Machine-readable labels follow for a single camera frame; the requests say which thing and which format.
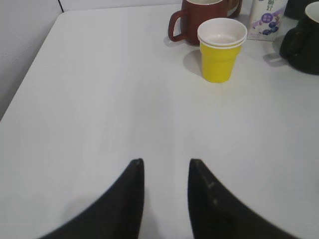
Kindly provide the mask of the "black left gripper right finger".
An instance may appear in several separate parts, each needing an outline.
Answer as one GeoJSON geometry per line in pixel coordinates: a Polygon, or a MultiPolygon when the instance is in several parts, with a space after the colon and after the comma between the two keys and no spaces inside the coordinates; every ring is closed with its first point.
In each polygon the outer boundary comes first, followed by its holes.
{"type": "Polygon", "coordinates": [[[196,239],[292,239],[239,201],[200,159],[191,159],[188,211],[196,239]]]}

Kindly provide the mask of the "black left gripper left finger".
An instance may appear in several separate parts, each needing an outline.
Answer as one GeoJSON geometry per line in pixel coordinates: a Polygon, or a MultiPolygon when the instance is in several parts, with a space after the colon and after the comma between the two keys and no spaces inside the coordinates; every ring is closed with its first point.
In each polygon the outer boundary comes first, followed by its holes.
{"type": "Polygon", "coordinates": [[[136,239],[143,216],[144,196],[144,161],[138,158],[131,160],[96,202],[44,238],[136,239]]]}

